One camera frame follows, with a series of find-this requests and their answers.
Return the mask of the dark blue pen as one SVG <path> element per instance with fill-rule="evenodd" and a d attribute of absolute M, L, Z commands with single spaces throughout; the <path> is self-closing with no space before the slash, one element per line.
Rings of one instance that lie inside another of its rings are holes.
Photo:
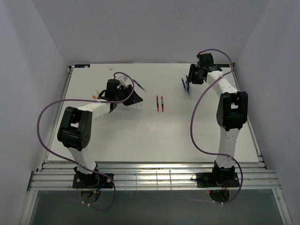
<path fill-rule="evenodd" d="M 190 95 L 190 86 L 188 82 L 188 75 L 186 75 L 186 89 L 187 89 L 187 94 Z"/>

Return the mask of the orange red pen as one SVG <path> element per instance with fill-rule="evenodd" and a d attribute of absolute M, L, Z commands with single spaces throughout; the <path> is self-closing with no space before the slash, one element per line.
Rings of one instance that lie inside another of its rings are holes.
<path fill-rule="evenodd" d="M 161 96 L 161 112 L 164 113 L 164 98 Z"/>

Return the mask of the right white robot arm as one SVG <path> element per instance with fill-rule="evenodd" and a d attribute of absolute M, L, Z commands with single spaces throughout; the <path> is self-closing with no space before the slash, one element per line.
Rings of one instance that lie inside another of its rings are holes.
<path fill-rule="evenodd" d="M 212 182 L 223 186 L 235 173 L 234 153 L 237 137 L 248 119 L 248 94 L 239 91 L 226 79 L 225 73 L 214 65 L 211 53 L 205 51 L 197 54 L 198 62 L 191 64 L 186 80 L 189 84 L 207 83 L 219 97 L 216 119 L 220 127 L 218 153 L 207 153 L 216 156 L 212 169 Z"/>

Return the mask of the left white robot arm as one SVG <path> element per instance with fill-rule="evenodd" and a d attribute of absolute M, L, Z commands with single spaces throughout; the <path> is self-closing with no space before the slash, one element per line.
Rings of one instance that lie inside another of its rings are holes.
<path fill-rule="evenodd" d="M 109 79 L 106 89 L 95 98 L 95 103 L 80 107 L 68 106 L 62 116 L 57 133 L 58 141 L 72 154 L 79 165 L 75 173 L 83 176 L 83 182 L 88 187 L 99 183 L 99 175 L 95 173 L 97 164 L 86 149 L 91 139 L 92 121 L 104 114 L 111 113 L 120 101 L 125 106 L 134 105 L 143 99 L 133 90 L 131 84 Z"/>

